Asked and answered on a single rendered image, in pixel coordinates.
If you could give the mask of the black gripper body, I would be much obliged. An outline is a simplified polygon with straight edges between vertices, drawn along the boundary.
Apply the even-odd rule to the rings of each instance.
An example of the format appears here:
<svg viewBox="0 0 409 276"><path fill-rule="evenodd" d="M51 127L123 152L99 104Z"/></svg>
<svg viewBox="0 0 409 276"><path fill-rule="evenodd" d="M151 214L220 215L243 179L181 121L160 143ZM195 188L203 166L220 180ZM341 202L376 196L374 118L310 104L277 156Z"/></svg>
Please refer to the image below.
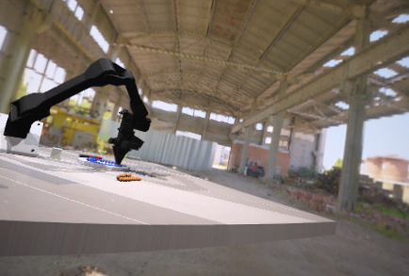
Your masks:
<svg viewBox="0 0 409 276"><path fill-rule="evenodd" d="M109 138L107 143L113 144L114 146L121 147L123 149L138 151L139 144L131 141L133 134L136 133L134 131L134 128L120 126L118 130L119 130L118 136L116 138Z"/></svg>

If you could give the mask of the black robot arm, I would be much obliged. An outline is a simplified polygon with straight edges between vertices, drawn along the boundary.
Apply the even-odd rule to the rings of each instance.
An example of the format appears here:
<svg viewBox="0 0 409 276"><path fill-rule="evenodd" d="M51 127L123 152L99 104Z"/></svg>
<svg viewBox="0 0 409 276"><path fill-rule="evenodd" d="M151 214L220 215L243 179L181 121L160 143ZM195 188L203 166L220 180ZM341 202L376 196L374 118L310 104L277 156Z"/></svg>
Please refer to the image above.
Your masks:
<svg viewBox="0 0 409 276"><path fill-rule="evenodd" d="M144 103L139 98L136 78L129 70L124 69L108 58L100 58L91 63L80 75L55 86L46 92L31 92L10 103L10 112L5 125L5 136L26 138L31 125L51 115L50 109L91 87L107 85L118 87L125 85L130 96L130 106L133 113L127 109L123 114L121 126L147 132L151 120Z"/></svg>

